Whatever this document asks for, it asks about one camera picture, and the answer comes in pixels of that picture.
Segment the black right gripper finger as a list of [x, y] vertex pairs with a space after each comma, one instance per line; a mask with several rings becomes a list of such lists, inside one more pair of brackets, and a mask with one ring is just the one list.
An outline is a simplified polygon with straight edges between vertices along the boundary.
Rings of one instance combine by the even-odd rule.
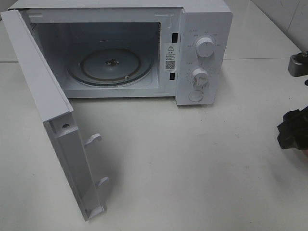
[[282, 149], [308, 149], [308, 107], [289, 111], [283, 116], [283, 122], [277, 126], [278, 143]]

